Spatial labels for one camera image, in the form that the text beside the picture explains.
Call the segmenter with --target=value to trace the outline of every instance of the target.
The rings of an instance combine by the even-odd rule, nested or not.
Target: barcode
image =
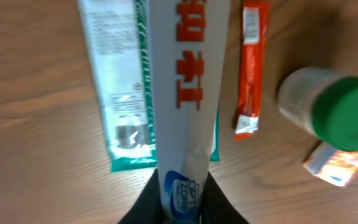
[[[257,44],[259,42],[259,9],[244,8],[244,44]]]

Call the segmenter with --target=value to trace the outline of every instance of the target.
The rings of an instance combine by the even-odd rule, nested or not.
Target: wooden table
[[[340,189],[301,162],[317,140],[276,108],[279,83],[319,65],[358,74],[358,0],[272,2],[260,132],[235,142],[242,1],[221,88],[221,162],[210,171],[253,224],[358,223],[358,178]],[[0,0],[0,223],[118,222],[152,169],[110,173],[74,0]]]

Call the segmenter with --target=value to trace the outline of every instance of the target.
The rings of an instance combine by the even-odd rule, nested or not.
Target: jar
[[[325,68],[302,68],[278,91],[282,115],[343,151],[358,151],[358,77]]]

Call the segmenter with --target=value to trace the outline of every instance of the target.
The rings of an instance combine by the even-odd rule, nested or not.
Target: red chinese character
[[[181,14],[181,22],[177,25],[177,41],[204,41],[205,8],[199,1],[184,0],[178,4],[177,14]]]
[[[182,101],[196,101],[197,109],[199,110],[201,108],[201,100],[203,100],[203,89],[201,87],[200,79],[198,79],[197,88],[181,88],[180,85],[180,80],[177,80],[177,107],[181,108]]]
[[[177,60],[177,73],[185,75],[185,82],[192,82],[196,75],[200,79],[204,74],[203,53],[198,52],[200,59],[196,59],[190,50],[185,50],[183,55],[185,56],[184,60]]]

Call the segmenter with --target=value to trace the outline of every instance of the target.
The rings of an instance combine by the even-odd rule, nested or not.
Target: blue label
[[[170,196],[173,217],[179,220],[196,218],[201,202],[201,187],[195,180],[171,170],[165,176],[164,189]]]

